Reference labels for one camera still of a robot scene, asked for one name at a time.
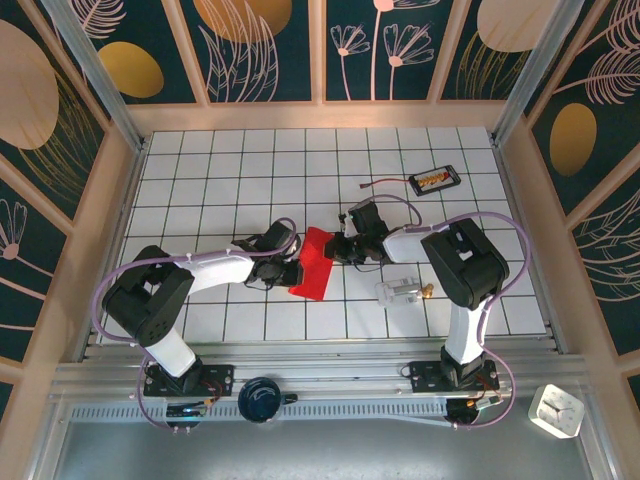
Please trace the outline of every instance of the alarm clock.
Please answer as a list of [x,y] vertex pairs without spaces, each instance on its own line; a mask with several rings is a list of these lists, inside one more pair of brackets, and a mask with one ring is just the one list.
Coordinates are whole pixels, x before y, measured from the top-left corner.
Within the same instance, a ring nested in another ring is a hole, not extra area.
[[580,432],[584,403],[555,385],[536,390],[529,408],[529,419],[558,438],[573,438]]

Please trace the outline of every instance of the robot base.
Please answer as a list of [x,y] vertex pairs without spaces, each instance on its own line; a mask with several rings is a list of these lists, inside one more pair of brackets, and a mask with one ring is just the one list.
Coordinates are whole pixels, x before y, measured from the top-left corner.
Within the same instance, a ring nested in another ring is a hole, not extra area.
[[216,395],[231,396],[233,389],[233,365],[202,365],[199,369],[197,384],[182,393],[176,388],[175,379],[169,377],[159,365],[147,368],[147,380],[144,384],[145,397],[211,397],[210,388],[215,389]]
[[[480,375],[492,389],[500,389],[496,364],[492,360],[485,360],[482,368],[475,373]],[[476,378],[476,375],[473,375],[468,382],[461,386],[452,385],[442,370],[440,360],[409,363],[408,377],[411,380],[413,393],[482,392],[485,390],[485,385]]]

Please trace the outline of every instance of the red block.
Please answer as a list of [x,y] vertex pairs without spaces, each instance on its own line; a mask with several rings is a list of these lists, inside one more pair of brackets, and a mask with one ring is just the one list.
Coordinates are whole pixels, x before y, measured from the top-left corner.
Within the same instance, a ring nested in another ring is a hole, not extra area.
[[300,264],[304,270],[302,284],[291,287],[289,293],[311,300],[324,300],[333,267],[333,260],[324,256],[324,247],[332,238],[331,233],[309,227],[300,250]]

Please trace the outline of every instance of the dark blue mug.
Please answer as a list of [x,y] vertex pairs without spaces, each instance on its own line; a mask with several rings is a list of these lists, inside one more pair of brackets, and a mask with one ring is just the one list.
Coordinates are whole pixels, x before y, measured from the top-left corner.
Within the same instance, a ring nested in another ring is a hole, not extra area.
[[267,377],[257,377],[244,384],[238,395],[240,414],[252,423],[265,423],[275,417],[281,405],[298,401],[298,395],[280,393],[278,384]]

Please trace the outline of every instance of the clock face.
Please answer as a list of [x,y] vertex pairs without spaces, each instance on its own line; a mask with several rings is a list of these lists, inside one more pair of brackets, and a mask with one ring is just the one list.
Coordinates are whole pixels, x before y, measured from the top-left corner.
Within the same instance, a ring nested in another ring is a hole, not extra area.
[[584,418],[584,404],[555,385],[541,387],[541,390],[535,417],[556,436],[575,437]]

